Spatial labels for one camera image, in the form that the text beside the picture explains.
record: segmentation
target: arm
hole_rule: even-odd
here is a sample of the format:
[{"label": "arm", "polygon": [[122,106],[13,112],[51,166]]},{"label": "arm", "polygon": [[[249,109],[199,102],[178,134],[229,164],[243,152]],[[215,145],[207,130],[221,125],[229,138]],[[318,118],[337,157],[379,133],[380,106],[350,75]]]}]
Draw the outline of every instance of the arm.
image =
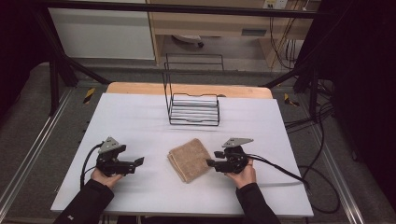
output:
[{"label": "arm", "polygon": [[95,169],[91,180],[67,205],[54,223],[98,223],[99,216],[114,198],[111,189],[121,178],[122,175],[107,177]]},{"label": "arm", "polygon": [[265,202],[256,183],[236,190],[236,197],[245,213],[244,224],[280,224],[279,219]]},{"label": "arm", "polygon": [[239,173],[226,174],[235,183],[236,197],[245,213],[244,224],[280,224],[279,219],[265,202],[256,181],[253,160]]}]

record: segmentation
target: human hand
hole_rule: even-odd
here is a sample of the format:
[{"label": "human hand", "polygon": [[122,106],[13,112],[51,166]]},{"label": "human hand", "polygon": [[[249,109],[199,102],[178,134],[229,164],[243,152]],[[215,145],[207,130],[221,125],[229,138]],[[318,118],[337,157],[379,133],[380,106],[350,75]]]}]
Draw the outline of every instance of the human hand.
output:
[{"label": "human hand", "polygon": [[247,166],[244,168],[244,170],[239,173],[227,173],[225,174],[228,177],[230,177],[233,182],[235,183],[236,187],[241,189],[247,184],[251,183],[256,183],[256,170],[253,168],[253,160],[249,159]]},{"label": "human hand", "polygon": [[91,179],[108,186],[110,189],[113,189],[116,185],[117,181],[122,178],[122,175],[113,175],[111,177],[106,176],[102,173],[98,168],[95,168],[91,174]]}]

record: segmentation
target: white cabinet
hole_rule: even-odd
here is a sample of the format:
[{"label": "white cabinet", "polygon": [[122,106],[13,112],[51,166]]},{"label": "white cabinet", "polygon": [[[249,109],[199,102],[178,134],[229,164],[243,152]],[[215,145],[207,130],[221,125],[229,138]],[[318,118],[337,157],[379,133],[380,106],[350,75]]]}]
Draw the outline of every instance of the white cabinet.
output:
[{"label": "white cabinet", "polygon": [[49,12],[70,57],[154,60],[147,12],[62,8],[50,8]]}]

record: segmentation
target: metal wire frame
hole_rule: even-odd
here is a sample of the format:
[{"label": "metal wire frame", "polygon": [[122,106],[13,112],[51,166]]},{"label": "metal wire frame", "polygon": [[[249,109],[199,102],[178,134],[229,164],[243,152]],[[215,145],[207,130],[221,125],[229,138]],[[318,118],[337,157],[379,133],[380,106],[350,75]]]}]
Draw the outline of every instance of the metal wire frame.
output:
[{"label": "metal wire frame", "polygon": [[[210,63],[199,62],[171,62],[170,56],[186,57],[215,57],[219,58],[219,63],[211,61]],[[219,54],[166,54],[165,70],[170,69],[170,65],[208,65],[218,66],[224,71],[222,55]],[[173,92],[171,73],[163,72],[163,90],[166,100],[166,107],[170,124],[177,125],[205,125],[219,126],[219,99],[216,94],[206,93],[200,95],[191,95],[186,92]]]}]

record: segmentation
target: gray carpet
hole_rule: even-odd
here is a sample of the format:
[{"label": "gray carpet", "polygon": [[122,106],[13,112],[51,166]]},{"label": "gray carpet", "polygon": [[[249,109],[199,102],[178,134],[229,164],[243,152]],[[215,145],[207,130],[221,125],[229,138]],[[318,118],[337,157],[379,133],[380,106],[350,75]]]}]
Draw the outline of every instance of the gray carpet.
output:
[{"label": "gray carpet", "polygon": [[[95,70],[99,75],[117,81],[161,82],[161,74],[146,71],[134,73],[128,68]],[[241,75],[179,76],[177,82],[203,83],[222,85],[256,86],[271,80],[257,73]],[[68,166],[78,149],[78,142],[83,138],[84,130],[89,125],[94,109],[106,86],[99,86],[89,104],[82,103],[89,87],[74,88],[62,116],[53,130],[47,144],[41,151],[31,173],[24,182],[21,191],[11,205],[7,219],[14,217],[48,218],[57,216],[50,211],[56,196],[55,190],[62,184]],[[274,89],[274,97],[278,100],[282,117],[285,121],[306,118],[301,106],[284,104],[283,89]],[[298,100],[297,95],[288,91],[290,98]],[[50,111],[49,75],[45,67],[37,67],[26,84],[21,99],[8,111],[0,126],[0,144],[4,146],[2,159],[0,190],[4,192],[7,183],[16,173],[19,164],[35,141],[40,129],[48,118]],[[324,122],[325,141],[342,170],[350,191],[361,210],[366,223],[396,223],[396,215],[388,201],[370,175],[363,163],[351,159],[347,140],[340,129],[336,118],[329,117]],[[290,134],[290,142],[299,165],[307,165],[318,152],[318,142],[312,129],[303,129]],[[319,158],[315,168],[329,177],[324,162]],[[332,190],[315,173],[307,176],[311,186],[311,203],[321,209],[333,209],[336,200]],[[344,208],[335,214],[323,214],[314,210],[315,216],[309,218],[310,223],[349,223]],[[304,220],[284,220],[284,223],[304,223]]]}]

